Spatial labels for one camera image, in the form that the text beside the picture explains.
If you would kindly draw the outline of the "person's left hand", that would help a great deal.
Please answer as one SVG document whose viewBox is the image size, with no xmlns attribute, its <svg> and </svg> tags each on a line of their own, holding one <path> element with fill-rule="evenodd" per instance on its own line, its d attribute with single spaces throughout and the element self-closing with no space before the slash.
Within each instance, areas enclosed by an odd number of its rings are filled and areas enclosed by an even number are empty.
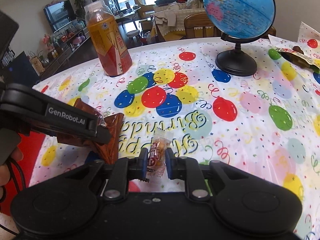
<svg viewBox="0 0 320 240">
<path fill-rule="evenodd" d="M 23 154 L 19 148 L 15 148 L 10 156 L 12 159 L 14 159 L 14 161 L 20 161 L 23 159 Z M 10 181 L 10 179 L 11 179 L 11 174 L 7 164 L 1 165 L 0 166 L 0 186 L 1 186 L 0 199 L 1 200 L 4 198 L 3 187 Z"/>
</svg>

